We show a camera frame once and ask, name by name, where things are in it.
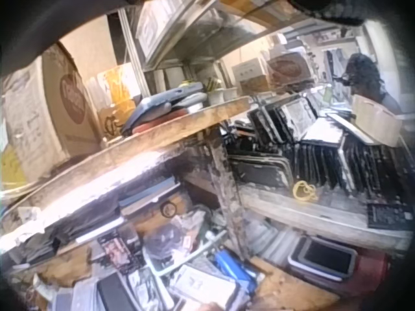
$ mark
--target cord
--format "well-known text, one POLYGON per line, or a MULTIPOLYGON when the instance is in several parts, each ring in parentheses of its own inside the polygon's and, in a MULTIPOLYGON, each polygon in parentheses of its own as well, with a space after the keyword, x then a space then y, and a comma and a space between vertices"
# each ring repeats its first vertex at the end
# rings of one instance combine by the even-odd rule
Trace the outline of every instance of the cord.
POLYGON ((309 185, 304 180, 297 181, 294 187, 292 188, 292 195, 299 201, 307 202, 311 200, 317 200, 318 196, 316 195, 316 186, 309 185), (298 196, 298 189, 302 188, 303 193, 306 196, 298 196))

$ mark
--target packaging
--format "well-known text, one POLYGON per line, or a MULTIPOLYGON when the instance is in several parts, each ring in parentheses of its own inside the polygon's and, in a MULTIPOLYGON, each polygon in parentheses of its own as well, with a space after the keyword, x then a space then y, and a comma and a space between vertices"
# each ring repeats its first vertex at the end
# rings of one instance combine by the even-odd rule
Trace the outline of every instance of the packaging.
POLYGON ((53 45, 2 84, 3 198, 9 195, 4 190, 18 192, 62 163, 100 150, 88 94, 62 45, 53 45))
POLYGON ((268 72, 273 87, 286 86, 312 79, 305 58, 298 52, 273 56, 270 52, 268 72))
POLYGON ((386 107, 360 95, 353 96, 355 125, 375 141, 389 147, 396 147, 402 128, 402 120, 386 107))
POLYGON ((90 78, 86 83, 97 111, 102 134, 112 140, 136 108, 133 98, 140 89, 131 63, 111 68, 90 78))
POLYGON ((271 90, 267 66, 260 58, 253 58, 233 66, 232 71, 235 81, 241 85, 243 95, 255 95, 271 90))

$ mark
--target cardboard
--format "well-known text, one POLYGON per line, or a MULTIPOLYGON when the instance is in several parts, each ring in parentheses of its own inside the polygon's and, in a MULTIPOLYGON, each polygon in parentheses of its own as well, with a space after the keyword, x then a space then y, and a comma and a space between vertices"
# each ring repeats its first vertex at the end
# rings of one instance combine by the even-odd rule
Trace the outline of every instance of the cardboard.
POLYGON ((2 83, 2 190, 36 183, 69 159, 100 150, 88 94, 63 46, 2 83))
POLYGON ((235 81, 240 83, 243 95, 255 95, 270 91, 266 65, 259 58, 232 67, 235 81))
POLYGON ((305 58, 298 52, 271 57, 268 61, 268 72, 271 84, 275 87, 312 79, 305 58))

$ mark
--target wall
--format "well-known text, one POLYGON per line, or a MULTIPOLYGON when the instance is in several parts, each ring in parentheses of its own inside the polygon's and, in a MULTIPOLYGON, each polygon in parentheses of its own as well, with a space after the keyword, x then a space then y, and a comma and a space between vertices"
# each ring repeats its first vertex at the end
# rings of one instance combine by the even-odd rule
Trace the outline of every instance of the wall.
POLYGON ((60 41, 71 53, 84 82, 117 65, 106 16, 82 25, 60 41))

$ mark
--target white box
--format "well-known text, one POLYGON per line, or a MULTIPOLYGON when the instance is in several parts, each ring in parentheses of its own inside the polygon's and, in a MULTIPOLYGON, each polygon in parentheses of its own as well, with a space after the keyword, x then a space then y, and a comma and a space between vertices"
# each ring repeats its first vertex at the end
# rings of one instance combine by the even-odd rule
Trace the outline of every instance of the white box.
POLYGON ((236 82, 267 75, 266 67, 259 58, 253 58, 247 62, 233 66, 232 71, 236 82))

